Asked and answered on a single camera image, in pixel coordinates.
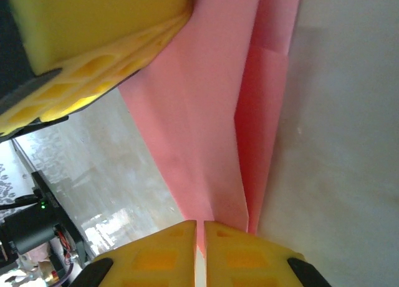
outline black cable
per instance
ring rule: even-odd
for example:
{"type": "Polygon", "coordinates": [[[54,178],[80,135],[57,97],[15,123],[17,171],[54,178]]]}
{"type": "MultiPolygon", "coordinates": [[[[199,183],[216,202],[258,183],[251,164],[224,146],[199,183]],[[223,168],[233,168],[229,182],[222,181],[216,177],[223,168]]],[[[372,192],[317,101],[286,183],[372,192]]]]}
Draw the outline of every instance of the black cable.
{"type": "Polygon", "coordinates": [[[23,206],[36,204],[38,202],[39,199],[35,195],[24,195],[23,197],[16,198],[15,202],[12,204],[0,205],[0,210],[19,208],[23,206]]]}

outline pink paper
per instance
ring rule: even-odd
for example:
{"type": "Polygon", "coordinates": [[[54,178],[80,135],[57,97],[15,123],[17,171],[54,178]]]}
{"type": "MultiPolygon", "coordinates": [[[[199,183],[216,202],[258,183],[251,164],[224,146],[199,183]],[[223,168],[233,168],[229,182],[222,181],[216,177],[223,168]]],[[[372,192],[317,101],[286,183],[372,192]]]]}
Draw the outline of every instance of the pink paper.
{"type": "Polygon", "coordinates": [[[268,2],[195,0],[172,43],[120,87],[201,249],[204,220],[255,231],[259,219],[298,0],[264,21],[268,2]]]}

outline folded pink paper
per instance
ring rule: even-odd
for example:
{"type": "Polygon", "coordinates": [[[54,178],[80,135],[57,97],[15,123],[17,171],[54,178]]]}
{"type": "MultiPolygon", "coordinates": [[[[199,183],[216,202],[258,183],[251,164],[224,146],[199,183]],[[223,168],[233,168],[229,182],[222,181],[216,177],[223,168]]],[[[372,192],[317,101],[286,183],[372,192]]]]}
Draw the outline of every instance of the folded pink paper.
{"type": "Polygon", "coordinates": [[[298,1],[195,0],[171,44],[120,86],[182,214],[199,225],[256,231],[298,1]]]}

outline yellow foam block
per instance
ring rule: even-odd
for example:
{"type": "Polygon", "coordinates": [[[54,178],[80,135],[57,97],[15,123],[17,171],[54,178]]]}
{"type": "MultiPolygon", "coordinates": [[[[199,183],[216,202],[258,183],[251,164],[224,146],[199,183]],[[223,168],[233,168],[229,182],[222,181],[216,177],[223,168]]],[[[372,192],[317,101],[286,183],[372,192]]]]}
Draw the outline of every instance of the yellow foam block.
{"type": "Polygon", "coordinates": [[[184,221],[96,258],[113,259],[100,287],[194,287],[196,222],[184,221]]]}
{"type": "Polygon", "coordinates": [[[62,72],[0,115],[7,135],[65,116],[147,66],[191,16],[191,0],[9,0],[36,75],[62,72]]]}
{"type": "Polygon", "coordinates": [[[288,248],[214,221],[205,222],[207,287],[302,287],[288,248]]]}

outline yellow plastic part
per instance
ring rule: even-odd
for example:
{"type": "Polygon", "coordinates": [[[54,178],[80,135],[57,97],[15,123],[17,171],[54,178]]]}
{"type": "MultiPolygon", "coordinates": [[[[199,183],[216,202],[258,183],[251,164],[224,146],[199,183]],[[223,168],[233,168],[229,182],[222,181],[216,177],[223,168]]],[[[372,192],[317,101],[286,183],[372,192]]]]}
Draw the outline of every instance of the yellow plastic part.
{"type": "Polygon", "coordinates": [[[62,72],[0,115],[7,135],[91,103],[147,66],[191,16],[191,0],[9,0],[36,75],[62,72]]]}
{"type": "Polygon", "coordinates": [[[207,287],[302,287],[287,262],[301,254],[214,221],[205,234],[207,287]]]}
{"type": "Polygon", "coordinates": [[[96,258],[113,259],[100,287],[194,287],[196,222],[184,221],[96,258]]]}

